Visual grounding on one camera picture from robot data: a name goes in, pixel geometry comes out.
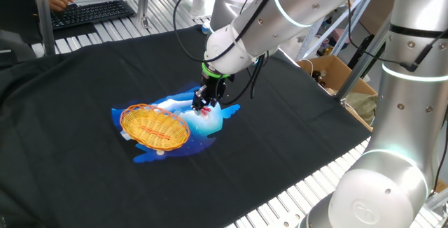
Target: cardboard box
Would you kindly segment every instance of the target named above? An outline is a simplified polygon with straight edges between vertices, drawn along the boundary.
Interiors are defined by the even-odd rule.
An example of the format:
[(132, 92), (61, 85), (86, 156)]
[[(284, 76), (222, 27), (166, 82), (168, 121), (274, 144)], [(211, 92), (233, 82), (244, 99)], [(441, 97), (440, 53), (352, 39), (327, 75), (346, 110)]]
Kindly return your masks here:
[[(334, 93), (334, 90), (339, 90), (344, 84), (345, 80), (349, 77), (351, 73), (351, 69), (344, 64), (339, 58), (333, 55), (317, 57), (315, 59), (310, 59), (313, 63), (313, 70), (315, 71), (326, 71), (325, 77), (323, 77), (323, 82), (325, 82), (325, 88), (330, 88), (329, 93)], [(311, 75), (311, 64), (308, 61), (298, 61), (297, 62), (300, 67), (302, 67), (306, 72)], [(366, 82), (359, 79), (358, 82), (352, 89), (352, 92), (359, 92), (363, 94), (376, 95), (377, 92), (373, 90)], [(372, 127), (369, 126), (359, 115), (347, 107), (347, 110), (361, 123), (364, 124), (370, 131), (372, 131)]]

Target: black cloth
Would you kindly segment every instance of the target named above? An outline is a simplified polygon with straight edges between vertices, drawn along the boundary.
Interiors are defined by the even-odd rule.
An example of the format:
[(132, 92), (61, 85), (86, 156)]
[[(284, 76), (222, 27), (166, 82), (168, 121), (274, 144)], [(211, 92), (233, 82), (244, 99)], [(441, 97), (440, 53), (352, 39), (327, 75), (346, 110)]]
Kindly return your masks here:
[(24, 43), (41, 43), (35, 0), (0, 0), (0, 30), (19, 34)]
[[(180, 31), (203, 55), (200, 27)], [(111, 108), (199, 82), (172, 32), (81, 48), (0, 72), (0, 216), (7, 227), (222, 227), (344, 154), (369, 131), (303, 70), (272, 57), (255, 99), (187, 157), (143, 152)], [(228, 83), (229, 97), (246, 72)]]

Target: gray robot arm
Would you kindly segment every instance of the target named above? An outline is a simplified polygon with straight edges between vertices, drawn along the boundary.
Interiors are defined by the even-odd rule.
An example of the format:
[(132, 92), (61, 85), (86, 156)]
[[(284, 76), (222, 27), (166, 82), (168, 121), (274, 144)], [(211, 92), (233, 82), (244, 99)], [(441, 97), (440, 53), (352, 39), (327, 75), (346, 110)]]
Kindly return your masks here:
[[(344, 1), (255, 0), (231, 24), (210, 36), (205, 59), (219, 56), (232, 43), (235, 46), (216, 61), (204, 64), (203, 86), (197, 98), (204, 101), (210, 80), (216, 84), (216, 77), (245, 69), (257, 56), (276, 48)], [(383, 64), (370, 144), (300, 228), (411, 225), (431, 193), (438, 165), (435, 141), (448, 101), (447, 34), (438, 37), (447, 28), (448, 0), (395, 0), (384, 58), (401, 64)], [(425, 49), (429, 50), (416, 68), (416, 59)], [(215, 95), (208, 92), (207, 98)], [(193, 104), (195, 109), (201, 106)]]
[[(207, 41), (204, 58), (208, 62), (203, 65), (202, 88), (196, 92), (192, 108), (200, 111), (209, 104), (214, 106), (225, 90), (220, 77), (250, 66), (258, 56), (268, 50), (276, 50), (279, 44), (311, 26), (345, 1), (253, 0), (234, 20), (220, 22), (229, 24), (217, 29)], [(213, 16), (212, 23), (215, 19), (220, 18)]]

